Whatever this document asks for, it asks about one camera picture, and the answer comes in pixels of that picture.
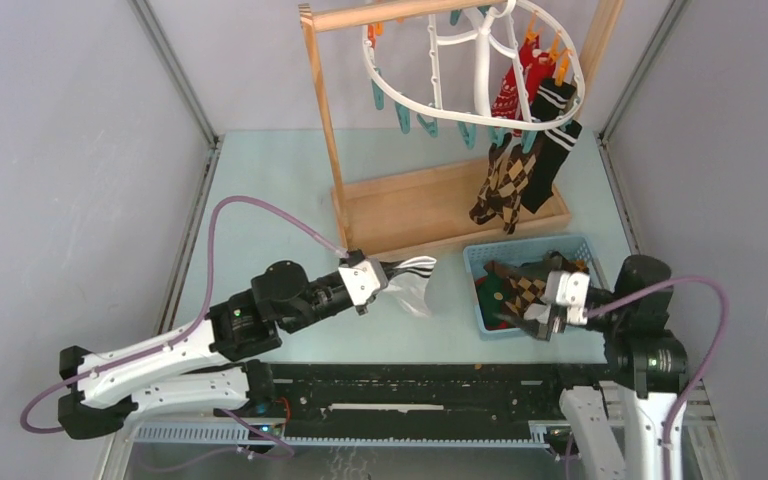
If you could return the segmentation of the white sock with black stripes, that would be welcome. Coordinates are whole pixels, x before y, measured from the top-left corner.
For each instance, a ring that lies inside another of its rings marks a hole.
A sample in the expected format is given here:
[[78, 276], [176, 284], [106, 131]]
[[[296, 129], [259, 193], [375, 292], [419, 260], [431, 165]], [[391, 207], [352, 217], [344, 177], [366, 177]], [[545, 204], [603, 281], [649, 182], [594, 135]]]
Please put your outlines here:
[[437, 259], [426, 255], [383, 262], [388, 280], [383, 292], [393, 297], [411, 315], [430, 317], [432, 312], [426, 302], [426, 290], [436, 265]]

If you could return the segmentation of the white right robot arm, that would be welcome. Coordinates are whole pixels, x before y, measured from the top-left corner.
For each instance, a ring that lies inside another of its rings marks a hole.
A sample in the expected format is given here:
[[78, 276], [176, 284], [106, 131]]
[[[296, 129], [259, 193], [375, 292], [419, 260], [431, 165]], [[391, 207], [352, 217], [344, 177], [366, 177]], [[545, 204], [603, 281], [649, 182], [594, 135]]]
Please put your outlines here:
[[559, 379], [541, 392], [545, 411], [565, 418], [568, 453], [589, 479], [679, 479], [681, 432], [690, 386], [686, 350], [668, 330], [675, 279], [650, 256], [631, 255], [613, 289], [595, 288], [583, 271], [548, 273], [538, 296], [514, 301], [498, 317], [542, 341], [571, 328], [604, 340], [608, 380], [617, 388], [624, 440], [608, 423], [602, 390]]

